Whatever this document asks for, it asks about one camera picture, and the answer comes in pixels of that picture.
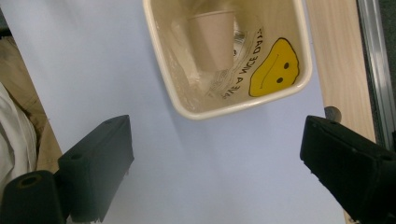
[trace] wooden surface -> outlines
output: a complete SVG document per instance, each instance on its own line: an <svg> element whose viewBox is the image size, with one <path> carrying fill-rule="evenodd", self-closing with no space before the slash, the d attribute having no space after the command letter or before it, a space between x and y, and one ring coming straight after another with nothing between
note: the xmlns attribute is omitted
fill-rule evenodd
<svg viewBox="0 0 396 224"><path fill-rule="evenodd" d="M325 106L342 113L341 123L375 140L355 0L306 0Z"/></svg>

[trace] metal frame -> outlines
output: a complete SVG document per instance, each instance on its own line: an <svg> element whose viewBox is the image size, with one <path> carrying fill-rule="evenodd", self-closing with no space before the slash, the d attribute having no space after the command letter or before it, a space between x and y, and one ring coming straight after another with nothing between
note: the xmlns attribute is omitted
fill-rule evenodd
<svg viewBox="0 0 396 224"><path fill-rule="evenodd" d="M384 147L393 150L392 133L396 130L396 109L390 81L387 49L378 0L358 0L361 26L367 48L370 76L375 85L380 132Z"/></svg>

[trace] plastic cup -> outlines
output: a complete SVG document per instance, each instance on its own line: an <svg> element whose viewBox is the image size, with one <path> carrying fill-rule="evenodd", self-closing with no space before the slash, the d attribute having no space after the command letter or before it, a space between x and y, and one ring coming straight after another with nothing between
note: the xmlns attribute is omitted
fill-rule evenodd
<svg viewBox="0 0 396 224"><path fill-rule="evenodd" d="M233 67L233 11L195 15L189 19L193 56L206 72Z"/></svg>

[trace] smiley face sticker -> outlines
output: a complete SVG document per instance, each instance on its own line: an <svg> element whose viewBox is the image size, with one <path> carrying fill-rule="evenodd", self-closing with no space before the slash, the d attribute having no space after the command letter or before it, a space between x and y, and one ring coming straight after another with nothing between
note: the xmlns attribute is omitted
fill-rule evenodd
<svg viewBox="0 0 396 224"><path fill-rule="evenodd" d="M264 96L291 86L300 74L297 55L290 42L279 38L250 79L249 95Z"/></svg>

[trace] white cloth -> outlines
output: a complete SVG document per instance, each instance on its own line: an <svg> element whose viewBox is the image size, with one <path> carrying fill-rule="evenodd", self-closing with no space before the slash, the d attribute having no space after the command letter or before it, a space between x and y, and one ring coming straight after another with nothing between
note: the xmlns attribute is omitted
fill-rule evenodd
<svg viewBox="0 0 396 224"><path fill-rule="evenodd" d="M0 200L9 181L35 170L35 144L32 123L0 83Z"/></svg>

